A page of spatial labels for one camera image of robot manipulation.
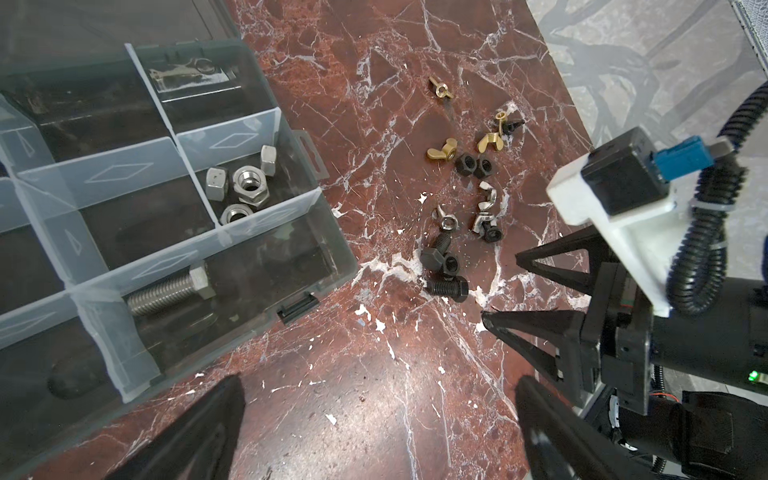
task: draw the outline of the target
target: transparent plastic box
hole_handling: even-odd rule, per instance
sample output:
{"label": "transparent plastic box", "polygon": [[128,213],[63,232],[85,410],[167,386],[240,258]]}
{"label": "transparent plastic box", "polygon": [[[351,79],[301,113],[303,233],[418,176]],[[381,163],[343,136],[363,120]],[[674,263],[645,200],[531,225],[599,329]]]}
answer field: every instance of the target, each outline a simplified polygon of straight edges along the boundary
{"label": "transparent plastic box", "polygon": [[[174,71],[201,59],[207,83],[179,86]],[[239,40],[126,45],[13,71],[0,88],[0,389],[14,392],[0,399],[0,475],[293,321],[356,272],[319,154]],[[114,104],[78,100],[89,88]],[[220,224],[237,198],[209,201],[207,168],[258,167],[263,145],[277,149],[269,201]],[[127,295],[201,261],[214,298],[131,315]]]}

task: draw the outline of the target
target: threaded shaft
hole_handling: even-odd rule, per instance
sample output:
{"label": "threaded shaft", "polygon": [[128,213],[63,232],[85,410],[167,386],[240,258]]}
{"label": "threaded shaft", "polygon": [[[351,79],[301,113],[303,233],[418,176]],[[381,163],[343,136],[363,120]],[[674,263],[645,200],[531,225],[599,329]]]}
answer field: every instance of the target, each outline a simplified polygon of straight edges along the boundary
{"label": "threaded shaft", "polygon": [[189,273],[132,293],[127,298],[128,308],[135,316],[151,315],[195,294]]}
{"label": "threaded shaft", "polygon": [[459,294],[458,282],[454,280],[427,280],[426,290],[432,295],[450,296],[451,298]]}
{"label": "threaded shaft", "polygon": [[448,232],[440,232],[437,238],[435,238],[435,241],[432,242],[432,248],[437,249],[441,255],[445,255],[445,252],[448,251],[448,247],[450,246],[451,234]]}

